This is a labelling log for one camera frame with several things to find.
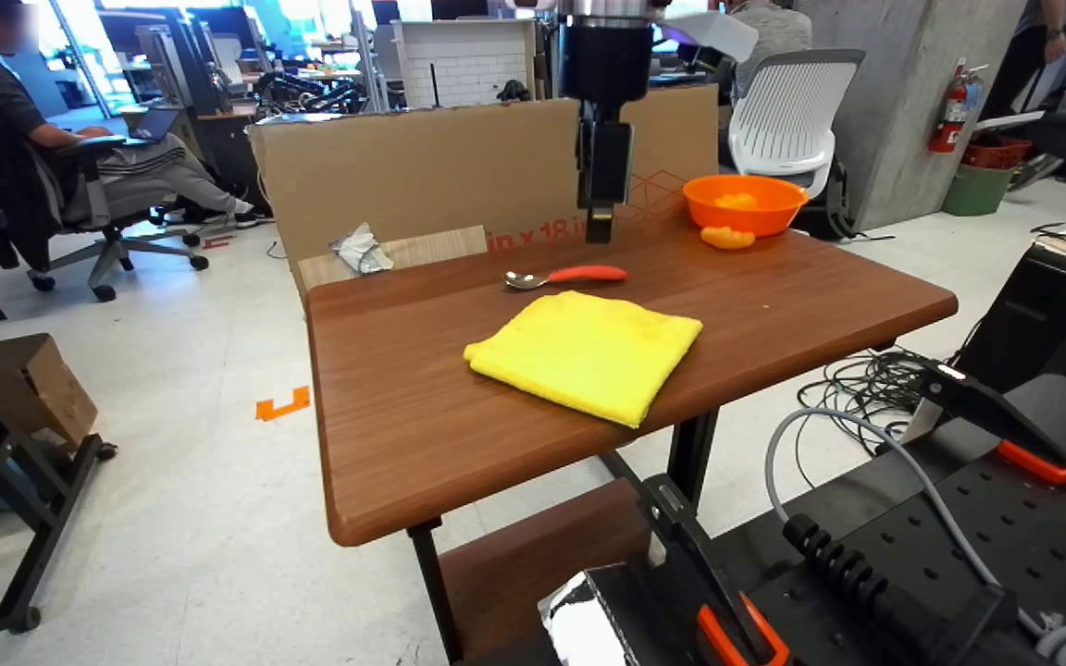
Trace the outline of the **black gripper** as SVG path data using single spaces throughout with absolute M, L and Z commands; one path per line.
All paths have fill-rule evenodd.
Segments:
M 611 244 L 616 211 L 626 200 L 628 126 L 611 105 L 580 105 L 579 123 L 579 205 L 584 207 L 584 239 Z

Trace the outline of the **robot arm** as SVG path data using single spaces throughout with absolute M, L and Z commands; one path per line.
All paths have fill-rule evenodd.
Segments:
M 652 5 L 570 0 L 564 22 L 564 92 L 579 101 L 579 207 L 584 239 L 607 244 L 628 180 L 623 108 L 647 92 Z

